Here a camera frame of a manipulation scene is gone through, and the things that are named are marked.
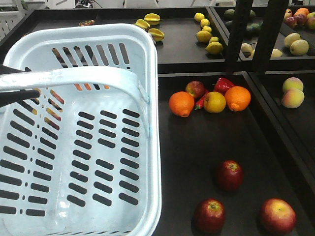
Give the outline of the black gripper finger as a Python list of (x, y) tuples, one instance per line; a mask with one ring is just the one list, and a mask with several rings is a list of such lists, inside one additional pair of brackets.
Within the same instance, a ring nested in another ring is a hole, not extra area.
[(0, 93), (0, 106), (4, 107), (6, 105), (27, 100), (38, 98), (40, 92), (37, 90), (20, 90), (20, 91), (6, 91)]
[(24, 73), (23, 70), (18, 70), (14, 69), (11, 67), (7, 67), (4, 65), (0, 65), (0, 75), (5, 75), (5, 74), (16, 74), (16, 73)]

